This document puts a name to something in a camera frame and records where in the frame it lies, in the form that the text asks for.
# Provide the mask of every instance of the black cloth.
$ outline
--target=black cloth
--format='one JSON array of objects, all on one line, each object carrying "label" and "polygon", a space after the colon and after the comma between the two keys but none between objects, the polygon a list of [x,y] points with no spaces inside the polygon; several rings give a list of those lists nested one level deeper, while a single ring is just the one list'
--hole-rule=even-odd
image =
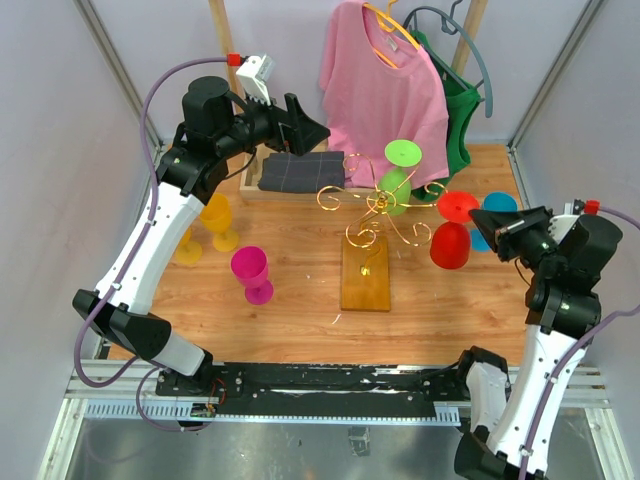
[{"label": "black cloth", "polygon": [[301,157],[272,153],[262,164],[260,190],[317,193],[327,185],[344,188],[344,152],[312,152]]}]

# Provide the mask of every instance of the yellow cup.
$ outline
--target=yellow cup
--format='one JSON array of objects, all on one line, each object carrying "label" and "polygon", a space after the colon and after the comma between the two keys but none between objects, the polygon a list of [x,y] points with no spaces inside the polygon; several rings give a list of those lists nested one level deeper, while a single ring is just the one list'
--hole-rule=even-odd
[{"label": "yellow cup", "polygon": [[215,233],[213,247],[219,252],[230,252],[238,246],[238,234],[231,229],[231,207],[221,193],[214,193],[200,213],[200,221],[207,230]]},{"label": "yellow cup", "polygon": [[191,227],[184,232],[184,235],[178,242],[174,258],[176,262],[183,265],[193,265],[202,256],[202,245],[191,240]]}]

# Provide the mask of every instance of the pink goblet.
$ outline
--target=pink goblet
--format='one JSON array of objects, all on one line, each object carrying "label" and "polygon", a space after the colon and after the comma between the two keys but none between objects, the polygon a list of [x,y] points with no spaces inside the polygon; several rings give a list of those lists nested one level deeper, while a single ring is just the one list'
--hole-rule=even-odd
[{"label": "pink goblet", "polygon": [[273,285],[267,277],[267,254],[259,247],[244,247],[231,259],[231,271],[245,286],[244,296],[253,305],[264,305],[273,297]]}]

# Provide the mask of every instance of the white wall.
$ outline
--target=white wall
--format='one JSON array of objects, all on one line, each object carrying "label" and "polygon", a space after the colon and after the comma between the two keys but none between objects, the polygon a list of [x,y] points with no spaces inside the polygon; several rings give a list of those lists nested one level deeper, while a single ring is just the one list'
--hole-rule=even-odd
[{"label": "white wall", "polygon": [[[208,2],[172,0],[93,0],[110,32],[136,88],[144,95],[167,69],[185,60],[218,55],[220,47]],[[227,0],[236,49],[243,53],[267,52],[277,67],[269,81],[272,95],[293,92],[315,119],[325,118],[322,95],[317,86],[329,16],[340,0]],[[373,4],[386,6],[386,1]],[[402,22],[411,9],[429,4],[448,12],[451,0],[403,0],[394,5],[393,16]],[[491,0],[478,32],[495,93],[491,119],[478,112],[468,140],[475,142],[510,139],[533,99],[553,59],[560,50],[586,0],[514,1]],[[463,23],[468,2],[460,6],[456,19]],[[440,31],[440,17],[419,14],[420,28],[430,35],[436,51],[451,60],[457,37]],[[478,68],[469,62],[467,77],[480,80]],[[172,137],[182,119],[179,99],[189,81],[199,75],[223,75],[221,66],[182,72],[159,93],[151,115],[164,137]]]},{"label": "white wall", "polygon": [[0,65],[0,476],[31,480],[71,374],[71,300],[121,248],[144,177],[73,2],[1,2]]},{"label": "white wall", "polygon": [[[640,3],[608,2],[519,147],[533,205],[573,198],[640,218]],[[640,232],[624,227],[597,291],[603,312],[640,302]],[[620,318],[596,338],[588,359],[605,375],[618,425],[640,474],[640,318]]]}]

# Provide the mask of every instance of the gray hanger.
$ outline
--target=gray hanger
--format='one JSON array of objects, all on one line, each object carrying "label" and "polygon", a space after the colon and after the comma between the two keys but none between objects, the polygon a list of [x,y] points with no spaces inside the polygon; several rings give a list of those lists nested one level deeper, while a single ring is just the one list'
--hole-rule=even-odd
[{"label": "gray hanger", "polygon": [[[460,3],[462,0],[457,0],[452,8],[455,8],[455,6]],[[489,72],[487,71],[487,67],[484,63],[484,60],[482,60],[482,55],[480,55],[480,52],[478,51],[478,49],[476,48],[475,43],[473,43],[473,40],[471,39],[471,37],[469,36],[469,34],[466,32],[466,30],[464,28],[462,28],[460,26],[460,24],[458,22],[456,22],[453,18],[451,18],[449,15],[447,15],[446,13],[444,13],[442,10],[439,10],[437,8],[434,7],[417,7],[414,8],[413,10],[411,10],[411,12],[409,13],[409,15],[407,15],[407,18],[405,18],[404,23],[402,24],[402,26],[406,29],[409,26],[409,23],[411,22],[411,20],[413,19],[414,21],[414,27],[417,30],[417,13],[420,10],[428,10],[430,12],[434,12],[437,13],[438,15],[440,15],[440,17],[442,18],[442,21],[447,21],[449,22],[451,25],[453,25],[457,32],[460,34],[460,36],[462,36],[462,38],[465,39],[465,41],[469,44],[469,48],[471,49],[471,52],[473,53],[473,56],[475,57],[476,61],[478,62],[478,67],[480,67],[480,72],[482,73],[482,80],[480,80],[480,82],[478,82],[478,84],[475,86],[476,88],[479,88],[482,84],[484,84],[484,94],[485,94],[485,98],[483,99],[483,101],[485,101],[485,105],[484,105],[484,115],[487,118],[490,118],[491,115],[493,115],[493,90],[491,88],[491,79],[489,78]],[[431,55],[432,58],[436,58],[437,55],[435,55],[432,51],[427,50],[427,52]],[[438,64],[440,64],[443,69],[452,76],[452,78],[454,78],[456,81],[458,81],[460,79],[460,77],[451,70],[451,68],[449,68],[449,66],[447,65],[447,68],[444,68],[444,66],[442,65],[444,62],[438,62]]]},{"label": "gray hanger", "polygon": [[[453,2],[453,4],[451,5],[451,10],[449,11],[449,16],[451,18],[455,17],[456,15],[456,7],[458,5],[460,5],[462,2],[464,2],[464,0],[456,0],[455,2]],[[442,22],[442,31],[444,33],[448,33],[449,35],[455,35],[456,33],[458,33],[458,29],[454,28],[453,30],[451,30],[451,28],[449,28],[449,25],[447,24],[447,19],[444,17],[440,18],[440,21]]]}]

